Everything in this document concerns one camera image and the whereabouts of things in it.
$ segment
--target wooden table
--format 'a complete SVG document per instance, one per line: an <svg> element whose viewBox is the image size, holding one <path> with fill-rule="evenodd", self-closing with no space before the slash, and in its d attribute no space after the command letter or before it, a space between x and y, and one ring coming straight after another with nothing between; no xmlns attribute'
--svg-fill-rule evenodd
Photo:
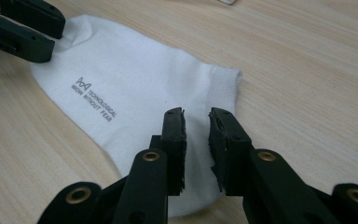
<svg viewBox="0 0 358 224"><path fill-rule="evenodd" d="M309 185L358 184L358 0L48 0L66 18L123 23L206 63L243 71L237 118L255 147L281 153ZM0 222L36 223L77 181L103 188L115 165L0 51ZM246 223L222 198L170 223Z"/></svg>

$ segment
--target white sock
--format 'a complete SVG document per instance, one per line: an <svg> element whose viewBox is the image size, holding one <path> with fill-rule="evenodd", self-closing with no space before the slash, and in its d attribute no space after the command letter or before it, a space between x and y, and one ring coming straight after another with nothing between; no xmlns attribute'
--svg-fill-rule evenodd
<svg viewBox="0 0 358 224"><path fill-rule="evenodd" d="M214 202L221 193L208 147L211 107L235 112L241 71L203 63L113 21L80 16L67 21L49 63L32 73L51 100L106 150L124 176L164 113L182 107L186 119L186 188L169 198L169 216Z"/></svg>

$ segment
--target wood grain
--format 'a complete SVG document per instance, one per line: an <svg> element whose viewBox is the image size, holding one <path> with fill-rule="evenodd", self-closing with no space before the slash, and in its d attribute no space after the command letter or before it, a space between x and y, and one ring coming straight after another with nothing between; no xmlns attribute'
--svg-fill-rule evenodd
<svg viewBox="0 0 358 224"><path fill-rule="evenodd" d="M310 185L358 184L358 0L48 0L66 18L123 23L206 63L243 71L237 118L256 147L281 153ZM0 222L36 223L76 181L103 188L115 165L0 51ZM222 198L170 223L245 223Z"/></svg>

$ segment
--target light wood surface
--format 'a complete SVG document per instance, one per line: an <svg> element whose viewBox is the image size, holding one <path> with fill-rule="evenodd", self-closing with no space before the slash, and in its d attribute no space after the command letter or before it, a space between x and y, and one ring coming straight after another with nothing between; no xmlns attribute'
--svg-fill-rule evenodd
<svg viewBox="0 0 358 224"><path fill-rule="evenodd" d="M48 0L66 18L123 23L206 63L243 71L237 118L309 185L358 184L358 0ZM0 51L0 222L36 223L64 187L119 179L115 165ZM246 223L222 198L169 223Z"/></svg>

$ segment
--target table surface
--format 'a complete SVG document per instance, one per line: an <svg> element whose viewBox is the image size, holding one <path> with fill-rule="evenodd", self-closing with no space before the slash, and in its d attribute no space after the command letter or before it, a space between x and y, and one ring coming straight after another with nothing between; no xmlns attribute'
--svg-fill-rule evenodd
<svg viewBox="0 0 358 224"><path fill-rule="evenodd" d="M206 63L243 71L237 118L255 147L309 185L358 184L358 0L48 0L66 18L118 21ZM77 181L117 168L40 89L30 64L0 51L0 222L36 223ZM241 198L169 223L246 223Z"/></svg>

